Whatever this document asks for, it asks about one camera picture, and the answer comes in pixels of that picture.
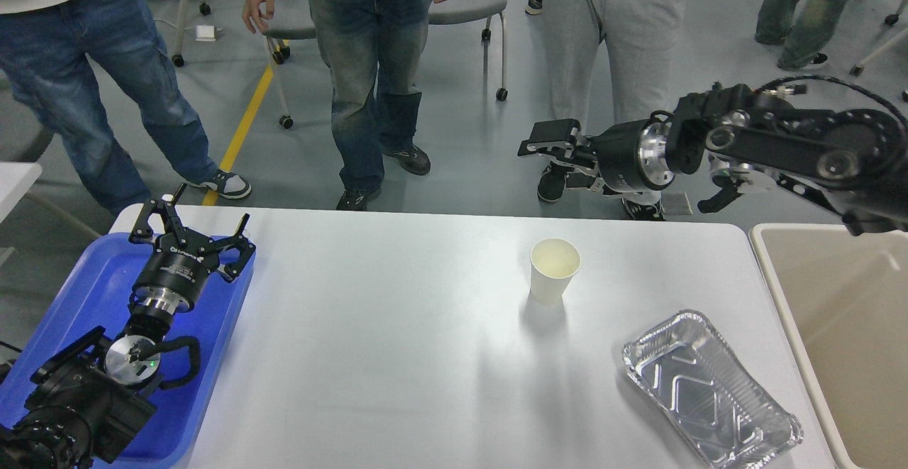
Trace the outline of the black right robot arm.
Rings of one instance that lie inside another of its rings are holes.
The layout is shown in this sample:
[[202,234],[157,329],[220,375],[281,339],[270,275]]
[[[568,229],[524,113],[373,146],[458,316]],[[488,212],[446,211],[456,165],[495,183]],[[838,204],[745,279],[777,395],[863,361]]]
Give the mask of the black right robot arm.
[[789,98],[807,91],[804,75],[756,89],[715,84],[672,112],[598,136],[585,136],[574,119],[538,122],[518,154],[565,166],[568,188],[638,203],[707,160],[718,192],[698,203],[702,213],[781,187],[839,216],[853,236],[905,231],[906,118],[866,88],[851,89],[880,108],[795,108]]

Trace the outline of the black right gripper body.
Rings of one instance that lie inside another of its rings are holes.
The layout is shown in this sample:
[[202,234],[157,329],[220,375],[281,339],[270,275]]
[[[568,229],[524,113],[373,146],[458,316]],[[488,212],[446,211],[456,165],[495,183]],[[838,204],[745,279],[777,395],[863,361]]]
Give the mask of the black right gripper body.
[[617,124],[592,139],[599,175],[616,193],[661,191],[675,173],[667,159],[669,123],[640,120]]

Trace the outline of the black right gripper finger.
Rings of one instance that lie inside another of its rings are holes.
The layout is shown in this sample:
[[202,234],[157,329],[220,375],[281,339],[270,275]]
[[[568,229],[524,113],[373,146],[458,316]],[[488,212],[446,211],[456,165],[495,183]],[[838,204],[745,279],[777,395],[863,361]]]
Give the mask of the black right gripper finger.
[[594,166],[596,155],[582,136],[580,122],[576,119],[557,119],[535,123],[531,135],[522,141],[518,157],[547,155],[559,165]]
[[625,182],[615,175],[610,175],[609,172],[604,174],[598,167],[571,166],[570,170],[565,172],[565,188],[602,195],[625,194]]

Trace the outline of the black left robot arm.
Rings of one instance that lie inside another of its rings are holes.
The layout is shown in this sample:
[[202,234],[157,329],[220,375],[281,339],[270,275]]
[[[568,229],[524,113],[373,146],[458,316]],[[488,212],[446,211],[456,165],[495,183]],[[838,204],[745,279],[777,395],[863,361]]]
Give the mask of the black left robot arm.
[[150,199],[129,233],[93,242],[4,382],[4,468],[90,468],[179,455],[200,424],[250,281],[245,233],[185,226],[182,195]]

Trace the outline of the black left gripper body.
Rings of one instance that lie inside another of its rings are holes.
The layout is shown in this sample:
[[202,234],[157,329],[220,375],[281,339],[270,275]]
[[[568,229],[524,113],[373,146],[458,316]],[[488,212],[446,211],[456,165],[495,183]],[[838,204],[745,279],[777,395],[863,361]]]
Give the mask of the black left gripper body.
[[214,239],[192,233],[186,246],[173,233],[156,240],[149,261],[133,285],[137,303],[163,311],[194,310],[211,273],[218,267]]

